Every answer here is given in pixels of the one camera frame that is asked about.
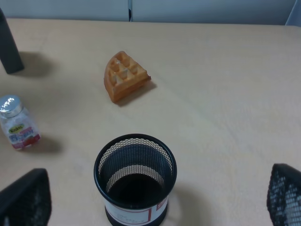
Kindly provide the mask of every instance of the white label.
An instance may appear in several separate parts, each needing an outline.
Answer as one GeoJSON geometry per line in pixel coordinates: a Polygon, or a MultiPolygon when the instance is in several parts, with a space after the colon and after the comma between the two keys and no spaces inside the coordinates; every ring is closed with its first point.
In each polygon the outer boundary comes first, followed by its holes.
{"type": "Polygon", "coordinates": [[[119,223],[127,226],[142,226],[154,221],[163,213],[167,205],[167,200],[168,197],[159,204],[143,210],[123,209],[114,206],[107,200],[104,200],[104,203],[108,213],[119,223]]]}

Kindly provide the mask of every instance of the red stripe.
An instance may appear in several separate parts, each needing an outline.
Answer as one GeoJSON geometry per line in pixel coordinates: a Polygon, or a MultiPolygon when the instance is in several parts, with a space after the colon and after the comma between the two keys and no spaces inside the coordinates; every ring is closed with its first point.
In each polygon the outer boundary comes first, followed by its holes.
{"type": "Polygon", "coordinates": [[[149,210],[149,219],[147,222],[151,221],[151,209],[149,210]]]}

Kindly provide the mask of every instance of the bottle label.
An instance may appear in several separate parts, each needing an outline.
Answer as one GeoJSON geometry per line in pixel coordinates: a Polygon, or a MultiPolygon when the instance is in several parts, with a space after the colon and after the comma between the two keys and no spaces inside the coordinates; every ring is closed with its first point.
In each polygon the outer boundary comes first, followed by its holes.
{"type": "Polygon", "coordinates": [[[40,140],[40,135],[32,126],[19,124],[8,130],[8,138],[15,149],[24,148],[40,140]]]}

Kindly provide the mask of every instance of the black mesh object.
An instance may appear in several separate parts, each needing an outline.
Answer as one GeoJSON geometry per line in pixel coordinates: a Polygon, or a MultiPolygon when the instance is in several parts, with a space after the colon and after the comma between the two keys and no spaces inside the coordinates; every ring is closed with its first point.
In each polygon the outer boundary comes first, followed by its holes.
{"type": "Polygon", "coordinates": [[[50,215],[45,169],[33,169],[0,193],[0,226],[46,226],[50,215]]]}
{"type": "Polygon", "coordinates": [[[274,164],[267,207],[274,226],[301,226],[301,172],[274,164]]]}
{"type": "Polygon", "coordinates": [[[160,140],[143,134],[129,134],[112,140],[98,154],[94,179],[100,193],[112,204],[126,209],[156,205],[171,192],[177,168],[173,154],[160,140]],[[110,197],[116,182],[129,175],[146,175],[156,181],[160,194],[143,204],[122,203],[110,197]]]}

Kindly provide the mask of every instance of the black object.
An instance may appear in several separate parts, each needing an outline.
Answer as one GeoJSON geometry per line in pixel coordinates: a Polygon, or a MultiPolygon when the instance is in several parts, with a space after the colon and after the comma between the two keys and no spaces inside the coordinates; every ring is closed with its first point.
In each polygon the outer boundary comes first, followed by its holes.
{"type": "MultiPolygon", "coordinates": [[[[141,210],[161,203],[174,187],[176,162],[160,140],[129,134],[112,140],[98,154],[94,179],[102,196],[114,206],[141,210]]],[[[147,226],[159,225],[167,211],[147,226]]],[[[122,226],[106,209],[113,226],[122,226]]]]}
{"type": "Polygon", "coordinates": [[[7,74],[24,69],[13,35],[0,8],[0,60],[7,74]]]}
{"type": "Polygon", "coordinates": [[[267,207],[274,226],[301,225],[301,172],[286,164],[274,164],[267,207]]]}
{"type": "Polygon", "coordinates": [[[48,174],[33,169],[0,192],[1,226],[46,226],[51,215],[48,174]]]}

